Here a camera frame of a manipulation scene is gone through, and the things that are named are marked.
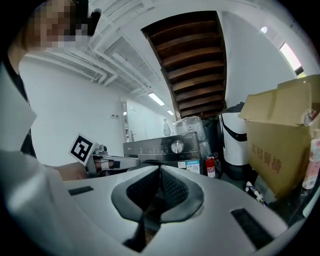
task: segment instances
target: window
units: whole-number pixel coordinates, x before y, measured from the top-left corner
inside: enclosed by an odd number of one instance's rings
[[[286,42],[280,47],[280,51],[282,52],[286,60],[289,62],[290,66],[295,71],[298,78],[306,76],[304,74],[304,69],[302,68],[300,61],[298,60],[294,51],[289,47],[289,45]]]

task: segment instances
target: white ceiling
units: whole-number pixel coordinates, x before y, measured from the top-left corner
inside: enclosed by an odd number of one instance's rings
[[[292,17],[273,0],[89,0],[89,12],[96,8],[101,9],[102,15],[87,43],[65,52],[43,52],[29,57],[69,68],[104,87],[121,87],[138,102],[147,101],[146,95],[155,92],[165,103],[166,107],[161,108],[163,114],[173,111],[173,105],[159,62],[141,32],[143,27],[172,15],[215,10],[237,14],[257,29],[267,23],[270,31],[267,37],[274,44],[279,44],[279,22],[292,34],[297,33],[293,31]],[[301,38],[300,45],[306,42]]]

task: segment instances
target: red fire extinguisher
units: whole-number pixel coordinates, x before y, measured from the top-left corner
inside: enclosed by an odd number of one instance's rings
[[[205,160],[205,168],[208,177],[214,178],[216,176],[215,158],[208,156]]]

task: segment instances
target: wooden ceiling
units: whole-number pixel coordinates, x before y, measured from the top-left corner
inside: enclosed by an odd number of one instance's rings
[[[227,61],[215,11],[172,16],[142,29],[159,60],[174,110],[210,118],[225,105]]]

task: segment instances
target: cardboard box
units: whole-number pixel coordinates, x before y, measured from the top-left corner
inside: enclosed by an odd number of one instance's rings
[[[308,122],[311,110],[318,115]],[[277,199],[305,176],[319,112],[320,75],[287,81],[246,99],[239,117],[246,120],[249,163]]]

